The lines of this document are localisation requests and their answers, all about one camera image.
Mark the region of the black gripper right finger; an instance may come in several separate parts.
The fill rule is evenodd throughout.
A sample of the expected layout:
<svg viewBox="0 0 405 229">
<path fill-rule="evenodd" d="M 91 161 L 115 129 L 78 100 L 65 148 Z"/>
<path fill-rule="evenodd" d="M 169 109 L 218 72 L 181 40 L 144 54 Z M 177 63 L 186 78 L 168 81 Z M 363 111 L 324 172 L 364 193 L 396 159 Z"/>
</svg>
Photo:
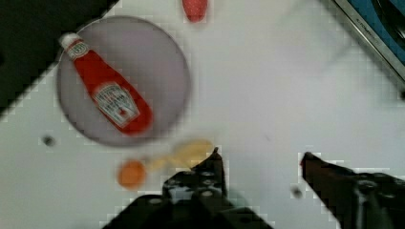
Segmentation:
<svg viewBox="0 0 405 229">
<path fill-rule="evenodd" d="M 384 173 L 356 173 L 306 152 L 302 178 L 341 229 L 405 229 L 405 186 Z"/>
</svg>

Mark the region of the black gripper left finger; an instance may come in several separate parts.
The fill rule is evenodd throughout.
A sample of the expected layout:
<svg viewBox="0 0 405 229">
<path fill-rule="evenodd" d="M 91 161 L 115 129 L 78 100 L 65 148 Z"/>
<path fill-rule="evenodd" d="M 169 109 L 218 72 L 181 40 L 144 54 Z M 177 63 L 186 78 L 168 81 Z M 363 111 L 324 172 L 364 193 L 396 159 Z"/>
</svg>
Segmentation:
<svg viewBox="0 0 405 229">
<path fill-rule="evenodd" d="M 162 185 L 160 195 L 136 198 L 103 229 L 273 229 L 256 213 L 230 202 L 217 150 Z"/>
</svg>

